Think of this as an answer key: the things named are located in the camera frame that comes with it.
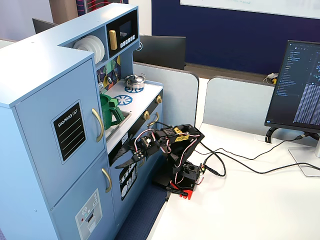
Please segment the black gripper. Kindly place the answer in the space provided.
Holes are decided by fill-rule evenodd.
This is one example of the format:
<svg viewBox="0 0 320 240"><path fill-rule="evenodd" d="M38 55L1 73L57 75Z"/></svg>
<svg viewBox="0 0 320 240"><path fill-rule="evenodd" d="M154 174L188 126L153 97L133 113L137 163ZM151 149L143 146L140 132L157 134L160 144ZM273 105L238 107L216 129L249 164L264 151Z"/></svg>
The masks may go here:
<svg viewBox="0 0 320 240"><path fill-rule="evenodd" d="M123 164L116 166L115 168L126 168L134 163L143 160L145 156L147 157L155 154L160 148L158 140L156 139L155 132L156 131L154 129L147 129L137 136L137 138L134 140L134 143L129 142L124 144L117 151L113 160L116 161L127 152L133 152L134 154L129 160L127 160Z"/></svg>

